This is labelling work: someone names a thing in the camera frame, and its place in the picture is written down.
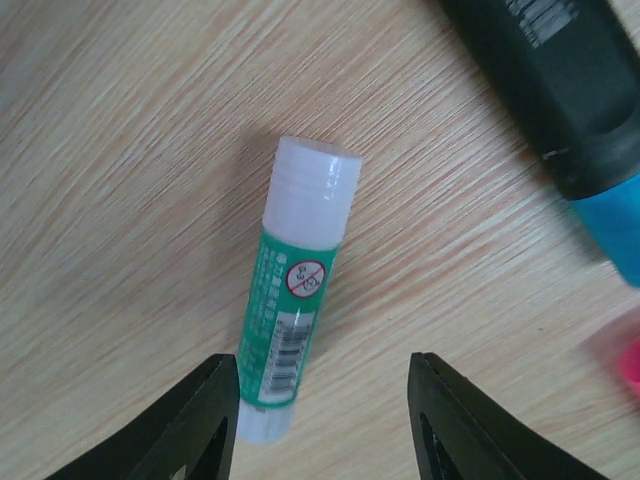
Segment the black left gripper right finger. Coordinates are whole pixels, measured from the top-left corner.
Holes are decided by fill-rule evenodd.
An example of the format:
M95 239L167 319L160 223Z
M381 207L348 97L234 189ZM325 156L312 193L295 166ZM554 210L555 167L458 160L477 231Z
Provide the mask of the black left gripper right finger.
M422 479L601 479L434 353L411 355L408 406Z

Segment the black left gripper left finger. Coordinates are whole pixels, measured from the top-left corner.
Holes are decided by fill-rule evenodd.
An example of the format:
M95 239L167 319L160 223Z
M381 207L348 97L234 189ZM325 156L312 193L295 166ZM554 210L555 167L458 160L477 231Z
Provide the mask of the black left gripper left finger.
M52 479L227 479L238 420L232 354L214 354Z

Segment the pink highlighter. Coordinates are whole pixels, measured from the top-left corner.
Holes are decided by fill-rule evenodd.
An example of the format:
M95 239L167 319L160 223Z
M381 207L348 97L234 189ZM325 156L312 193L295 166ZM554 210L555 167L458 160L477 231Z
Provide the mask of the pink highlighter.
M599 366L639 403L639 307L621 314L588 341Z

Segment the green glue stick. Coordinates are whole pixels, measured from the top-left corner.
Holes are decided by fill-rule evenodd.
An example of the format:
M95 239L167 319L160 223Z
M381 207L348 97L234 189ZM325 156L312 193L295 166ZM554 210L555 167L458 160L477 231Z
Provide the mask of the green glue stick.
M331 143L279 140L237 355L245 441L274 443L291 426L361 166Z

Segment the blue highlighter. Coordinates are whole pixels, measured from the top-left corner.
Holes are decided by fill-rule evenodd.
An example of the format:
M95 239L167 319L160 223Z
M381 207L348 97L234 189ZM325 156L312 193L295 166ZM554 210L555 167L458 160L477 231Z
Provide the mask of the blue highlighter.
M607 1L443 1L563 198L639 284L639 55Z

